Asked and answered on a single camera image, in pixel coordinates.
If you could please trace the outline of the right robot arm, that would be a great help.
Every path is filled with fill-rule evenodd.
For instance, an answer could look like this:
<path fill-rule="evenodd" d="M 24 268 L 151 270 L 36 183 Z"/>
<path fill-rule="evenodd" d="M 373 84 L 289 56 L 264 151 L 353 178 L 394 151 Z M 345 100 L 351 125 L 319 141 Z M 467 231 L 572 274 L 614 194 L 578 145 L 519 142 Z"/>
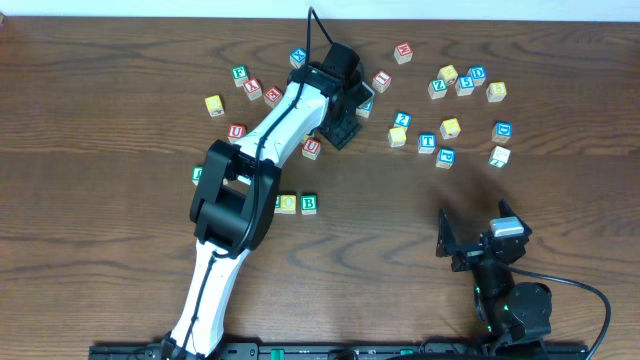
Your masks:
<path fill-rule="evenodd" d="M 472 273 L 476 311 L 496 339 L 496 347 L 529 343 L 550 334 L 552 313 L 550 289 L 536 282 L 517 283 L 509 268 L 526 254 L 531 228 L 505 200 L 499 202 L 499 213 L 477 241 L 460 244 L 440 210 L 436 247 L 438 257 L 451 259 L 454 272 Z"/>

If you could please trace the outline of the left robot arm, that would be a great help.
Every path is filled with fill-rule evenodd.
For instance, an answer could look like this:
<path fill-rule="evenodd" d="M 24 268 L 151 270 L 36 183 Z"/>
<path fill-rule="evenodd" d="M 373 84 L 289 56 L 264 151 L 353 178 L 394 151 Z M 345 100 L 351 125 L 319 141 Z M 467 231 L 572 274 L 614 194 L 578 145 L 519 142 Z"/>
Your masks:
<path fill-rule="evenodd" d="M 359 63 L 353 49 L 333 43 L 323 61 L 291 71 L 283 99 L 252 132 L 210 146 L 189 212 L 194 274 L 162 358 L 205 359 L 218 347 L 240 267 L 273 221 L 284 163 L 314 131 L 342 149 L 361 128 L 355 111 L 374 93 Z"/>

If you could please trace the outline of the green B letter block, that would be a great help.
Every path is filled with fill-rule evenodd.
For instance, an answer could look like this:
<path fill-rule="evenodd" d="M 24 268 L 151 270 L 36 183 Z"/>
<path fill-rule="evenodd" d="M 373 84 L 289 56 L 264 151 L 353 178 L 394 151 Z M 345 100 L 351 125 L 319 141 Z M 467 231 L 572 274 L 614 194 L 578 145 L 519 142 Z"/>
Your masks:
<path fill-rule="evenodd" d="M 314 215 L 318 210 L 318 200 L 315 194 L 302 195 L 300 197 L 301 213 L 303 215 Z"/>

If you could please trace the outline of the green R letter block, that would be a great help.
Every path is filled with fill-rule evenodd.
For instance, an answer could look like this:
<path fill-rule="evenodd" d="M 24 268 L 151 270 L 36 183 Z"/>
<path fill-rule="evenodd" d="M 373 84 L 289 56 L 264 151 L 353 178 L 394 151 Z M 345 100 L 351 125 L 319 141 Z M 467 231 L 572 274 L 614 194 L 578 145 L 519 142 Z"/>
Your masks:
<path fill-rule="evenodd" d="M 282 214 L 283 213 L 283 211 L 282 211 L 282 201 L 281 200 L 282 200 L 282 195 L 277 195 L 277 197 L 276 197 L 276 206 L 275 206 L 274 213 L 277 213 L 277 214 Z"/>

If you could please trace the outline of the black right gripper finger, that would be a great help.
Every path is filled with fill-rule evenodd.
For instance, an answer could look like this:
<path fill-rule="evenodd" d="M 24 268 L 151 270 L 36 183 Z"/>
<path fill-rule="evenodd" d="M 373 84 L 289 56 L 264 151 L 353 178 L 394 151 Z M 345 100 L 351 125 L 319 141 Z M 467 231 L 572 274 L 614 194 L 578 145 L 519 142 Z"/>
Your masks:
<path fill-rule="evenodd" d="M 443 209 L 438 213 L 438 238 L 436 245 L 437 257 L 449 257 L 453 256 L 457 251 L 457 242 L 451 226 L 448 221 L 448 217 Z"/>
<path fill-rule="evenodd" d="M 516 215 L 514 210 L 509 206 L 509 204 L 505 199 L 501 199 L 499 201 L 499 212 L 500 212 L 500 218 L 515 216 L 521 221 L 521 223 L 524 225 L 524 233 L 521 235 L 532 234 L 532 229 L 519 216 Z"/>

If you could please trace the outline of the yellow O letter block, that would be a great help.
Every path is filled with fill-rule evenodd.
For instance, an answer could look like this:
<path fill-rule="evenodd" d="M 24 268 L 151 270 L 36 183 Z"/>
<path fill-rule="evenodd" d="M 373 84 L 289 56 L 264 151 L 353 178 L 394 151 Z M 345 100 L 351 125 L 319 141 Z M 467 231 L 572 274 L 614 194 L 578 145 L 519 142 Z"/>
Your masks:
<path fill-rule="evenodd" d="M 280 210 L 282 214 L 295 214 L 297 212 L 297 196 L 281 195 Z"/>

